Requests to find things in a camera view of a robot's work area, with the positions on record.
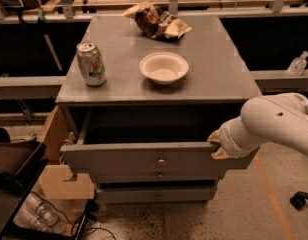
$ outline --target silver can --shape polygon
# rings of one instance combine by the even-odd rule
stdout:
[[[99,86],[106,81],[102,55],[95,43],[79,43],[76,46],[76,57],[87,85]]]

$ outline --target clear bottle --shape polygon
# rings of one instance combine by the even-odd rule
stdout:
[[[25,205],[41,217],[54,233],[61,234],[66,230],[66,223],[58,216],[54,208],[34,194],[29,194]]]
[[[52,232],[52,230],[44,224],[42,218],[28,211],[24,206],[18,211],[13,222],[22,228],[30,228],[42,232]]]
[[[306,61],[307,57],[308,57],[308,52],[304,51],[300,57],[295,58],[291,62],[290,66],[287,69],[287,72],[295,76],[301,75],[307,65]]]

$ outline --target white bowl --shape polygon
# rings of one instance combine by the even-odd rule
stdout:
[[[142,74],[158,84],[170,84],[188,72],[188,64],[181,56],[170,52],[157,52],[140,62]]]

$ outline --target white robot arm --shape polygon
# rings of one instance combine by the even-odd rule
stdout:
[[[221,144],[214,159],[247,156],[266,142],[308,155],[308,99],[298,93],[252,98],[239,117],[223,123],[208,141]]]

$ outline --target concrete floor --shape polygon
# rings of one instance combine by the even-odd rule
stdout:
[[[40,125],[5,128],[12,139],[29,139],[41,130]],[[268,143],[247,170],[228,171],[208,203],[100,205],[94,213],[99,222],[88,227],[101,226],[117,240],[308,240],[308,202],[302,211],[289,203],[297,191],[308,191],[308,157]],[[58,202],[58,208],[74,219],[83,203]],[[114,238],[97,230],[84,239]]]

